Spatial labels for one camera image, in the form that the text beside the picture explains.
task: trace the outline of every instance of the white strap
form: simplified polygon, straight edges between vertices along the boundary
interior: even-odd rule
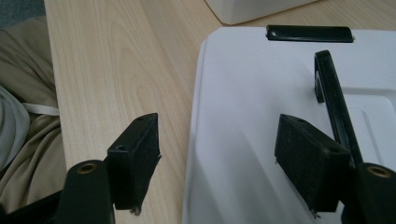
[[[32,105],[32,104],[22,104],[27,112],[33,114],[43,114],[50,116],[59,116],[59,109],[56,107],[48,106],[48,105]]]

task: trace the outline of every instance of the wooden table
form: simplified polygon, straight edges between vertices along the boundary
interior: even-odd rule
[[[163,154],[140,217],[117,223],[180,223],[196,62],[222,24],[204,0],[47,0],[47,18],[68,168],[102,160],[136,117],[160,114]],[[243,26],[345,25],[396,30],[394,0],[322,0]]]

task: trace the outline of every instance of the white plastic box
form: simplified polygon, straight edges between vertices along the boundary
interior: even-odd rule
[[[314,1],[316,0],[206,0],[219,20],[230,25]]]

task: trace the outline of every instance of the wood grain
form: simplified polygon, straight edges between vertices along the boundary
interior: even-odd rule
[[[204,0],[47,0],[66,164],[103,159],[138,116],[160,114],[163,154],[140,217],[117,223],[181,222],[196,62],[221,23]],[[322,0],[245,22],[347,25],[396,30],[393,0]]]

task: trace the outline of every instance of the table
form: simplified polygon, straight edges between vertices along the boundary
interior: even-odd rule
[[[160,115],[163,158],[140,217],[180,223],[196,62],[222,24],[204,0],[46,0],[67,167],[102,160],[135,118]],[[396,30],[394,0],[321,0],[243,26],[345,25]]]

